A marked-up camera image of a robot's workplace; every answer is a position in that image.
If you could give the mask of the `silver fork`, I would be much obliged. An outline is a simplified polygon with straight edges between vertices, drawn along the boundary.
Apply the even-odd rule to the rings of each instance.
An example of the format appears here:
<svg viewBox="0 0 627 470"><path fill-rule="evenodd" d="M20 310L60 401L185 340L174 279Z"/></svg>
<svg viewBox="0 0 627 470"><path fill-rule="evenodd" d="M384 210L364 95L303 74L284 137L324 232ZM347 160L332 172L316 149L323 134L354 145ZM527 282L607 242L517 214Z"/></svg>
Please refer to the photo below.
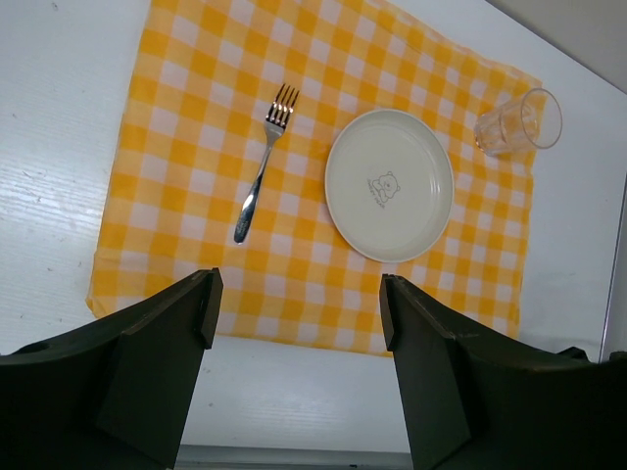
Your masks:
<svg viewBox="0 0 627 470"><path fill-rule="evenodd" d="M283 83L266 113L264 122L266 138L265 152L262 157L258 174L242 205L242 209L235 226L233 239L238 245L243 244L247 238L260 197L261 187L270 154L277 140L285 133L290 117L294 112L299 94L300 91L297 88Z"/></svg>

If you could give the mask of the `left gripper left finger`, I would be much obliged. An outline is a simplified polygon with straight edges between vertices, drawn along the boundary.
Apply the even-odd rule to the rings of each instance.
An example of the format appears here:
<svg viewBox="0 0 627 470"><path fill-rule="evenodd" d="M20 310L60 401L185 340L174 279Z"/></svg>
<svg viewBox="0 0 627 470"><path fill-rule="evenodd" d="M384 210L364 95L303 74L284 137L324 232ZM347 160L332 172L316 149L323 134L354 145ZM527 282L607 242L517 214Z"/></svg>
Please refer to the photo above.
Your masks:
<svg viewBox="0 0 627 470"><path fill-rule="evenodd" d="M1 359L5 469L170 469L222 294L217 269Z"/></svg>

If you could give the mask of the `cream round plate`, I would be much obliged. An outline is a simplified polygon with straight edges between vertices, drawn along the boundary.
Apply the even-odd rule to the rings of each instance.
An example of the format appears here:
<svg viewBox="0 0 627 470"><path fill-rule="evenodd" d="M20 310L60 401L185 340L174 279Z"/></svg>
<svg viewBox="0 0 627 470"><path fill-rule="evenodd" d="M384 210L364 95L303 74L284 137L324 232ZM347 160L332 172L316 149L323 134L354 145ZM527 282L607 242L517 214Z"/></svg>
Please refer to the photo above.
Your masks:
<svg viewBox="0 0 627 470"><path fill-rule="evenodd" d="M379 109L338 134L324 191L333 224L353 249L397 263L421 256L441 238L455 179L446 150L424 122Z"/></svg>

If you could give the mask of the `yellow white checkered cloth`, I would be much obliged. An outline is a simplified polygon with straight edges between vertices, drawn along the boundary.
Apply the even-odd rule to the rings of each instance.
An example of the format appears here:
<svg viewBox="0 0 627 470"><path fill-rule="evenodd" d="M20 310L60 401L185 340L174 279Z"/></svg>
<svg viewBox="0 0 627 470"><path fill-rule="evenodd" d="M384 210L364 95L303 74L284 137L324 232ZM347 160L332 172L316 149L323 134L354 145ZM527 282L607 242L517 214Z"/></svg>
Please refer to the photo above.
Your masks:
<svg viewBox="0 0 627 470"><path fill-rule="evenodd" d="M265 152L265 116L283 83L300 94L238 245L235 226ZM88 305L102 317L215 267L220 333L383 354L378 292L389 272L515 335L534 157L488 158L473 127L538 85L385 1L155 1L130 81ZM354 251L323 191L337 134L379 108L425 122L456 182L443 237L400 264Z"/></svg>

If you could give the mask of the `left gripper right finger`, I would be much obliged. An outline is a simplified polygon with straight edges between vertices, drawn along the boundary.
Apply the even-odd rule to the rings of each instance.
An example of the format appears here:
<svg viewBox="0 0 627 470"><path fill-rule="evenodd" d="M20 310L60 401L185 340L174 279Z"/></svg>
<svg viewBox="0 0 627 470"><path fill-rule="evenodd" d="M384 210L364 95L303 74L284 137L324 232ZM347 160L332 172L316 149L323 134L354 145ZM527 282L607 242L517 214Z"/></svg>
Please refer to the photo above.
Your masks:
<svg viewBox="0 0 627 470"><path fill-rule="evenodd" d="M546 352L393 274L379 302L416 469L622 469L626 355Z"/></svg>

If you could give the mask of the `clear plastic cup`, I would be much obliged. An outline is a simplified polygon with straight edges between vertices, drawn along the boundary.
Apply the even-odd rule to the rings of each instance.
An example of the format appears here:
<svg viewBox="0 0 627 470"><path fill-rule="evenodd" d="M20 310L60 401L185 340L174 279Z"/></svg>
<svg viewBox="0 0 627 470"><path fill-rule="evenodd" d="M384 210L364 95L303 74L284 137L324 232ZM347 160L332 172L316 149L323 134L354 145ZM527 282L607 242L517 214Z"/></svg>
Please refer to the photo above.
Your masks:
<svg viewBox="0 0 627 470"><path fill-rule="evenodd" d="M481 115L474 137L485 154L499 156L550 149L562 130L562 111L555 95L536 87Z"/></svg>

